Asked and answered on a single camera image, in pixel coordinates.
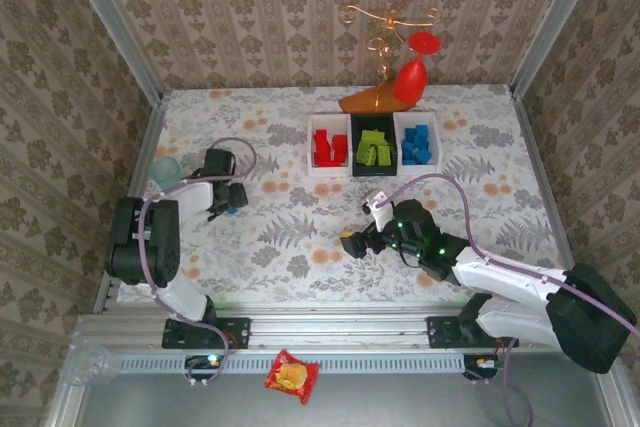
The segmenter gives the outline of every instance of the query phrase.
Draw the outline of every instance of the blue block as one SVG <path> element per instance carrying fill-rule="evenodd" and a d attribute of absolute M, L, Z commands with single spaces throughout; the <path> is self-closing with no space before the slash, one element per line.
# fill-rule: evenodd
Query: blue block
<path fill-rule="evenodd" d="M 414 149 L 413 142 L 409 142 L 408 140 L 402 141 L 402 152 L 411 152 Z"/>
<path fill-rule="evenodd" d="M 431 152 L 427 149 L 422 149 L 420 152 L 416 154 L 416 162 L 419 164 L 426 164 L 431 160 Z"/>
<path fill-rule="evenodd" d="M 422 149 L 429 150 L 429 141 L 425 137 L 416 136 L 413 143 L 418 150 L 422 150 Z"/>
<path fill-rule="evenodd" d="M 429 129 L 424 124 L 416 125 L 416 135 L 419 135 L 420 137 L 424 137 L 426 139 L 429 137 Z"/>
<path fill-rule="evenodd" d="M 416 135 L 416 129 L 405 128 L 404 129 L 404 139 L 409 142 L 413 142 L 413 137 Z"/>

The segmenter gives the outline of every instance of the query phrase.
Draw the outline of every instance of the orange base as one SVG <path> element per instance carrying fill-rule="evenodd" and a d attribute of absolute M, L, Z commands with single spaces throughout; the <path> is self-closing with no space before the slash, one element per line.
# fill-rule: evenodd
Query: orange base
<path fill-rule="evenodd" d="M 392 80 L 345 97 L 338 103 L 347 114 L 388 114 L 415 107 L 415 104 L 405 104 L 393 96 Z"/>

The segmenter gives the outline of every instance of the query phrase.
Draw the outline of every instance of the green block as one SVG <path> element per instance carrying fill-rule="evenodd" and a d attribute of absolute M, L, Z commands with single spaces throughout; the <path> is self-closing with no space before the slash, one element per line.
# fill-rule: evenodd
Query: green block
<path fill-rule="evenodd" d="M 391 166 L 391 149 L 389 148 L 389 146 L 378 146 L 378 165 L 381 167 Z"/>
<path fill-rule="evenodd" d="M 375 146 L 371 146 L 369 148 L 369 156 L 365 164 L 367 167 L 371 167 L 372 165 L 376 165 L 376 148 Z"/>
<path fill-rule="evenodd" d="M 369 142 L 360 141 L 358 144 L 358 151 L 356 152 L 356 162 L 359 164 L 366 164 L 369 158 L 369 149 L 371 144 Z"/>
<path fill-rule="evenodd" d="M 363 130 L 361 139 L 373 145 L 389 145 L 389 142 L 384 139 L 384 132 L 377 130 Z"/>

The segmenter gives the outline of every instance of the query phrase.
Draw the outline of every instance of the patterned wallpaper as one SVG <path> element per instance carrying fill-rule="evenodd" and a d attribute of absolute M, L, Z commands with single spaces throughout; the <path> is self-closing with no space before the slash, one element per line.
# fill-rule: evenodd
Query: patterned wallpaper
<path fill-rule="evenodd" d="M 381 12 L 396 1 L 116 0 L 164 90 L 373 84 L 367 22 L 343 25 L 338 9 Z M 407 19 L 440 11 L 432 83 L 508 83 L 551 1 L 414 0 Z M 406 48 L 392 51 L 396 70 L 408 58 Z"/>
<path fill-rule="evenodd" d="M 636 313 L 638 78 L 640 0 L 580 0 L 525 95 L 576 260 L 600 269 Z"/>
<path fill-rule="evenodd" d="M 149 107 L 88 0 L 0 0 L 0 425 L 37 425 Z"/>

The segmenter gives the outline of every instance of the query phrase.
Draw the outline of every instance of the light blue cup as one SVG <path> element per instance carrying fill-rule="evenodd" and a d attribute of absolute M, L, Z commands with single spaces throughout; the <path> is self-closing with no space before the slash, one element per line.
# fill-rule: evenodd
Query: light blue cup
<path fill-rule="evenodd" d="M 176 159 L 162 157 L 153 161 L 149 167 L 149 176 L 164 190 L 180 182 L 184 178 L 184 172 Z"/>

